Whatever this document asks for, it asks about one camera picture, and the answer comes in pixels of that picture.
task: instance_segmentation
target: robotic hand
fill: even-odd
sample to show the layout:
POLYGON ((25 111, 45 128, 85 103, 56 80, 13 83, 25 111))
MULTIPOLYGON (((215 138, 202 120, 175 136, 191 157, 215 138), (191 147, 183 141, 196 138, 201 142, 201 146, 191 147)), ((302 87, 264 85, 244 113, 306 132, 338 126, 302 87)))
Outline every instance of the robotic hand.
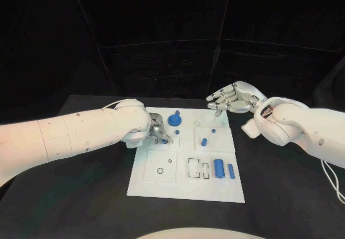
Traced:
POLYGON ((0 186, 29 168, 118 141, 127 148, 142 146, 147 136, 172 141, 162 116, 137 100, 118 102, 114 109, 107 108, 111 103, 98 110, 0 125, 0 186))
POLYGON ((267 99, 243 81, 219 89, 206 100, 215 100, 208 104, 217 110, 215 116, 224 110, 254 113, 254 118, 241 127, 251 138, 263 135, 280 146, 293 142, 309 155, 345 168, 345 113, 310 109, 286 98, 267 99))

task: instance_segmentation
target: circular hole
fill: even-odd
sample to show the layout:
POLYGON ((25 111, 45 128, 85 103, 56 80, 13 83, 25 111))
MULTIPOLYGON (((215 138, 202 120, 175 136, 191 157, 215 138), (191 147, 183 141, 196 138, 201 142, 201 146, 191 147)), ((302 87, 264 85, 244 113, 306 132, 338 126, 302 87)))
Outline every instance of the circular hole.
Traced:
POLYGON ((323 140, 323 139, 321 139, 321 140, 319 140, 319 146, 322 146, 322 145, 323 145, 323 143, 325 143, 325 140, 323 140))

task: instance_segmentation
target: blue object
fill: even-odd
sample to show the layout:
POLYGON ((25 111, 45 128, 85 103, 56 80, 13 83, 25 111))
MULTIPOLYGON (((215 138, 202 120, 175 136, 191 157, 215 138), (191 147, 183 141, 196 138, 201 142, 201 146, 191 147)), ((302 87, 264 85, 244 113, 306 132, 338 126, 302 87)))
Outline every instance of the blue object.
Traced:
POLYGON ((228 164, 230 178, 235 179, 232 164, 228 164))
POLYGON ((206 138, 202 139, 201 146, 206 146, 206 138))
POLYGON ((222 159, 214 160, 214 174, 217 178, 225 178, 222 159))
POLYGON ((179 126, 182 123, 182 118, 179 116, 179 111, 175 112, 175 115, 170 115, 168 118, 168 123, 170 126, 179 126))

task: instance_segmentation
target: black fabric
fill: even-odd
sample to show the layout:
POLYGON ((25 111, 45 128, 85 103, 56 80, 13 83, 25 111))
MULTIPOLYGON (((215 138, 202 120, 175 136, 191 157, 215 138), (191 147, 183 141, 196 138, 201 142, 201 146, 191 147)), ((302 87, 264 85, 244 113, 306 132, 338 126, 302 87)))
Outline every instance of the black fabric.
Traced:
MULTIPOLYGON (((59 114, 98 109, 118 97, 71 95, 59 114)), ((206 101, 137 98, 147 107, 204 109, 206 101)), ((342 239, 345 206, 321 161, 289 144, 250 139, 251 113, 228 113, 245 203, 127 196, 136 149, 117 143, 20 173, 0 202, 0 238, 133 239, 208 227, 267 239, 342 239)), ((334 167, 345 185, 345 171, 334 167)))

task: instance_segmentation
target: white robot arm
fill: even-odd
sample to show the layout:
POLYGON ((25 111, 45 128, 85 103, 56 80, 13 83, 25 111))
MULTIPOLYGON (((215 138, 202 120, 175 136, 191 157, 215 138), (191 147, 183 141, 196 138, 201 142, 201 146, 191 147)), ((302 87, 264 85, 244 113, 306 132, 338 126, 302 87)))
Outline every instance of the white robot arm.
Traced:
POLYGON ((309 155, 345 168, 345 113, 310 109, 303 103, 269 98, 245 82, 235 82, 217 91, 208 107, 235 113, 253 112, 254 118, 241 127, 251 138, 263 135, 276 145, 296 143, 309 155))
POLYGON ((114 109, 78 112, 49 119, 0 125, 0 186, 29 168, 103 148, 118 141, 127 148, 155 136, 168 141, 162 116, 140 101, 121 101, 114 109))

